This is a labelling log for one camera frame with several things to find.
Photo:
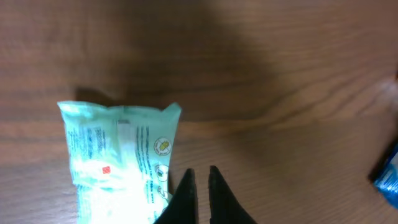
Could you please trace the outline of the blue Oreo cookie pack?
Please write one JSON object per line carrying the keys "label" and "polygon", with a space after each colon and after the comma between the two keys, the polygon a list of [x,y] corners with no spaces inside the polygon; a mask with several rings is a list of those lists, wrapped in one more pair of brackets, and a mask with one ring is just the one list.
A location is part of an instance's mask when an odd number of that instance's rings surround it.
{"label": "blue Oreo cookie pack", "polygon": [[394,208],[397,208],[397,145],[387,157],[374,181],[374,186]]}

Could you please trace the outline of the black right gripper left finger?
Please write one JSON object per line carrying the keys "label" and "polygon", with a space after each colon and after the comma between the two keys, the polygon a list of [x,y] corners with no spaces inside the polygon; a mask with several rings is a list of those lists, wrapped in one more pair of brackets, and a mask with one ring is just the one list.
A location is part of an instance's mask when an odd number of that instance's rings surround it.
{"label": "black right gripper left finger", "polygon": [[187,169],[169,205],[155,224],[197,224],[197,188],[193,169]]}

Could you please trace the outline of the mint green snack pack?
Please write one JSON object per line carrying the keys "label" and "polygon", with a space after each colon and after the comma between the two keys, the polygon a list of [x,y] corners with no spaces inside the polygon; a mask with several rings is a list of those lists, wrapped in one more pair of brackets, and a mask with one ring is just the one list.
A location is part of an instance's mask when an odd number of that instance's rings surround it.
{"label": "mint green snack pack", "polygon": [[78,222],[154,223],[171,199],[169,164],[180,106],[159,110],[61,101],[58,107]]}

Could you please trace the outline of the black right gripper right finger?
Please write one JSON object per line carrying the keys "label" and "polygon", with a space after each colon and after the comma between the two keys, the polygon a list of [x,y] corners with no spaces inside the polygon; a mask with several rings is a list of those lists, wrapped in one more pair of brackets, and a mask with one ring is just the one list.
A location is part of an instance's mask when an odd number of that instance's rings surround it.
{"label": "black right gripper right finger", "polygon": [[240,205],[217,166],[210,166],[208,190],[211,224],[256,224]]}

